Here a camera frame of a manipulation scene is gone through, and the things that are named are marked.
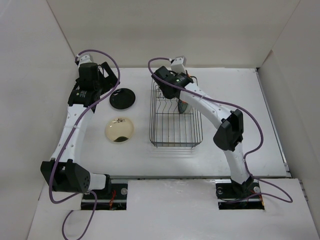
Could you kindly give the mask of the blue patterned ceramic plate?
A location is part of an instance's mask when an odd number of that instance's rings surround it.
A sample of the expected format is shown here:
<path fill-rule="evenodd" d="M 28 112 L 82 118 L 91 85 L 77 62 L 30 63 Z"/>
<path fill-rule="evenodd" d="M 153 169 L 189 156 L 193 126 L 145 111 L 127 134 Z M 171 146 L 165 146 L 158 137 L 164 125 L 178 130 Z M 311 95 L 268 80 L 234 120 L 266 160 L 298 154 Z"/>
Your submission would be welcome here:
<path fill-rule="evenodd" d="M 177 103 L 179 114 L 187 114 L 186 109 L 187 109 L 188 105 L 190 105 L 190 104 L 188 104 L 187 102 L 185 104 L 182 104 L 181 100 L 179 99 L 178 103 Z"/>

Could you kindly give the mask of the clear glass plate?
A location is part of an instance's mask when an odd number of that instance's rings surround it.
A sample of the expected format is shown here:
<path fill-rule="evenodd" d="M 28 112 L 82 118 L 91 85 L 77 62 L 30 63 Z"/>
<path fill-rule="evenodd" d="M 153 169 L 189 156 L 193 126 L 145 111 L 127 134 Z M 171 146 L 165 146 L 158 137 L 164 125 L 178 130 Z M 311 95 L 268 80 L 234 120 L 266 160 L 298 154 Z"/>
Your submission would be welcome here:
<path fill-rule="evenodd" d="M 188 105 L 186 109 L 186 113 L 189 114 L 193 110 L 193 107 L 191 105 Z"/>

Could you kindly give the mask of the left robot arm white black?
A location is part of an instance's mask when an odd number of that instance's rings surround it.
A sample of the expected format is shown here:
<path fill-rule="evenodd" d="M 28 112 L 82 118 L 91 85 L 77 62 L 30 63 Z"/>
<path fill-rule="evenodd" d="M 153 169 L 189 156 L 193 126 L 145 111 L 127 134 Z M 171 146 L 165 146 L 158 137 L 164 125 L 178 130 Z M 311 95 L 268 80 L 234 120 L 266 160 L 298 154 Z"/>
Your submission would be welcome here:
<path fill-rule="evenodd" d="M 54 192 L 86 193 L 90 190 L 102 199 L 111 195 L 108 174 L 89 172 L 81 166 L 81 150 L 86 129 L 101 95 L 109 92 L 118 78 L 107 62 L 97 64 L 81 58 L 79 77 L 67 102 L 67 117 L 59 143 L 50 160 L 43 161 L 40 171 Z"/>

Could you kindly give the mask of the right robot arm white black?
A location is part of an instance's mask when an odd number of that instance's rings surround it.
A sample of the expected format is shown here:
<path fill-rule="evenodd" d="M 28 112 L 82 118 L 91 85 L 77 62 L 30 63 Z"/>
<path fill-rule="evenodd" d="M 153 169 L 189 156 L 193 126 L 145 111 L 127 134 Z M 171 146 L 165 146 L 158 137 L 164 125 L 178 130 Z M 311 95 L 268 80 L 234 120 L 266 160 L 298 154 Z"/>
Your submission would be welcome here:
<path fill-rule="evenodd" d="M 185 73 L 172 74 L 165 66 L 152 73 L 167 99 L 177 98 L 204 115 L 216 128 L 213 142 L 224 152 L 230 169 L 231 191 L 237 197 L 249 192 L 247 180 L 250 178 L 244 164 L 243 153 L 243 113 L 234 111 L 209 101 L 207 94 Z"/>

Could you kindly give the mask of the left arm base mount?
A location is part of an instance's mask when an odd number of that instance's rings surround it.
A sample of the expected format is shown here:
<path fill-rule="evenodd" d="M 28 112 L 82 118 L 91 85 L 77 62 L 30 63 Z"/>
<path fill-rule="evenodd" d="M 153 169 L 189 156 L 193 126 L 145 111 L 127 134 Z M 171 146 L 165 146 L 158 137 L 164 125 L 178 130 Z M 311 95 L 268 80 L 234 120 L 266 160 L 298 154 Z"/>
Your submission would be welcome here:
<path fill-rule="evenodd" d="M 128 181 L 113 179 L 110 192 L 106 190 L 94 190 L 97 196 L 96 210 L 102 211 L 124 211 L 127 209 Z M 81 210 L 93 210 L 95 197 L 83 194 L 80 204 Z"/>

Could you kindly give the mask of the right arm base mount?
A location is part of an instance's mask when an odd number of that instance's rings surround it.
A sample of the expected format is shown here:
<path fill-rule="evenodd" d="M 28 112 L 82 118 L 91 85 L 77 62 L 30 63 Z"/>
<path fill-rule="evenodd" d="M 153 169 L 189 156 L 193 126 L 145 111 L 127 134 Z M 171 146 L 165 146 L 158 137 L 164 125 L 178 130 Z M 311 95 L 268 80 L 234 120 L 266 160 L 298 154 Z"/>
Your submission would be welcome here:
<path fill-rule="evenodd" d="M 264 202 L 261 195 L 245 199 L 261 192 L 257 181 L 244 193 L 236 193 L 231 182 L 217 181 L 215 194 L 218 200 L 219 210 L 264 210 Z"/>

